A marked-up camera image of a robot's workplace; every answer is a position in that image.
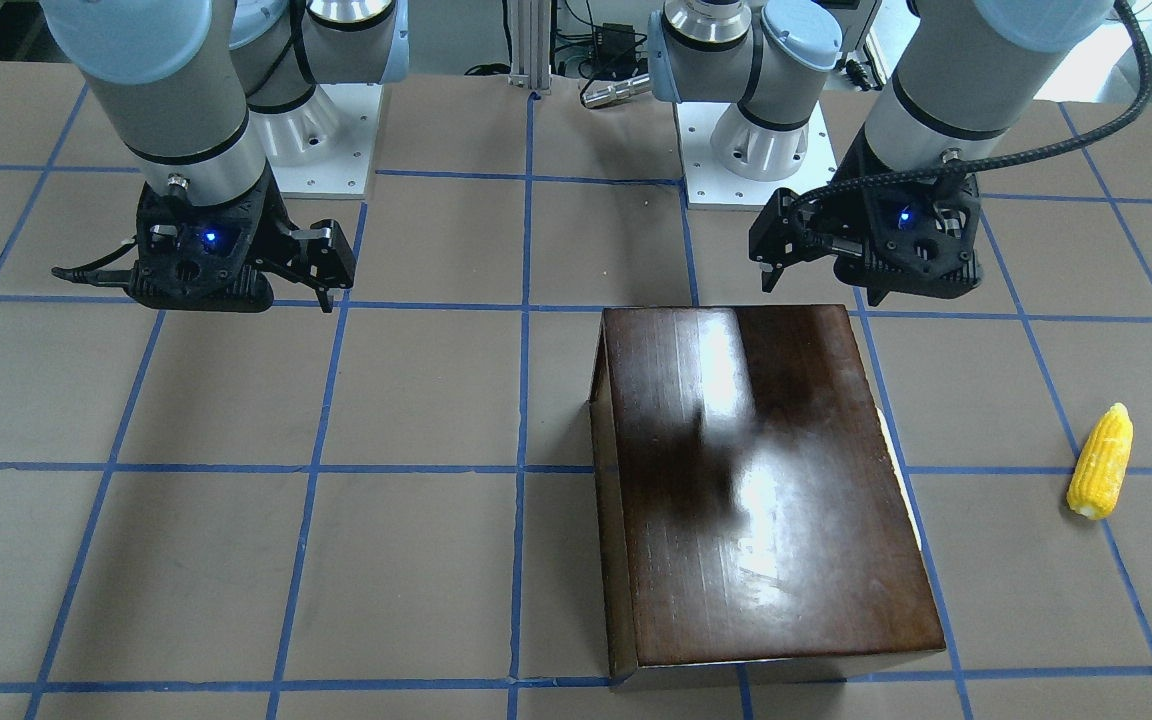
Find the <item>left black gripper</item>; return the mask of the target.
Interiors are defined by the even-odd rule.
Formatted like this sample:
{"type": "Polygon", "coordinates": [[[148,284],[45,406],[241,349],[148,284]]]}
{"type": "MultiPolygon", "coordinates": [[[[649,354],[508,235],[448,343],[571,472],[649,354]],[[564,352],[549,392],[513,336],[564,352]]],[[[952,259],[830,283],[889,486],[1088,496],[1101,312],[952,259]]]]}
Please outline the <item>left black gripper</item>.
{"type": "Polygon", "coordinates": [[[748,232],[748,256],[760,268],[761,291],[773,291],[788,266],[835,251],[832,236],[859,247],[856,256],[838,256],[833,270],[840,281],[867,291],[867,306],[881,305],[892,291],[958,300],[980,286],[973,247],[980,194],[973,174],[833,196],[820,204],[814,232],[803,211],[824,191],[776,188],[759,211],[748,232]]]}

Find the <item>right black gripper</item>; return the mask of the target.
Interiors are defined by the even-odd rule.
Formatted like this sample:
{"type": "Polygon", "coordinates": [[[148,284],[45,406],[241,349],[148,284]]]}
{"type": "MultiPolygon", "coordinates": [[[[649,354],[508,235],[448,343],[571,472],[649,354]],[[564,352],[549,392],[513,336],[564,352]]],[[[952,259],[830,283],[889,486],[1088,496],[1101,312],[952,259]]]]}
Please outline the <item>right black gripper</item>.
{"type": "Polygon", "coordinates": [[[236,199],[206,209],[188,192],[143,185],[134,236],[138,258],[126,291],[152,309],[262,313],[278,275],[311,288],[332,314],[329,291],[355,286],[357,258],[338,220],[294,229],[270,167],[236,199]]]}

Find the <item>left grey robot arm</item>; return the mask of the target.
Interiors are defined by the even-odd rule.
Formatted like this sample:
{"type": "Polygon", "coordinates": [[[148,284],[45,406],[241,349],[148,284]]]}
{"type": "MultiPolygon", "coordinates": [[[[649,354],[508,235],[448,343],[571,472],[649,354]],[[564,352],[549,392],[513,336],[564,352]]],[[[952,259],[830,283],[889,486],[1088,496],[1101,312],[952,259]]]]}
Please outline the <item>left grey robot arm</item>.
{"type": "MultiPolygon", "coordinates": [[[[835,260],[870,305],[890,293],[957,300],[980,285],[980,173],[1070,152],[996,156],[1108,1],[915,1],[919,20],[829,183],[781,188],[748,233],[772,291],[791,265],[835,260]]],[[[750,176],[755,136],[805,136],[844,32],[814,1],[666,1],[646,31],[653,94],[723,103],[717,154],[750,176]]]]}

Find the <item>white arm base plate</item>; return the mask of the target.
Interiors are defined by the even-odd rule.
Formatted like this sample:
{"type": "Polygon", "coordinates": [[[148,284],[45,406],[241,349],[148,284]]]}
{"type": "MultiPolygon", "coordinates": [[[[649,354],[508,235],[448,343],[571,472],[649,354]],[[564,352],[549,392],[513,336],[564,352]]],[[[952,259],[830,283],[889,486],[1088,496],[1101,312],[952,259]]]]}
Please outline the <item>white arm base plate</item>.
{"type": "Polygon", "coordinates": [[[820,105],[791,131],[750,124],[730,103],[681,103],[675,115],[691,209],[763,209],[778,188],[805,194],[836,172],[820,105]]]}
{"type": "Polygon", "coordinates": [[[381,85],[321,85],[301,108],[253,113],[253,128],[282,195],[365,200],[384,99],[381,85]]]}

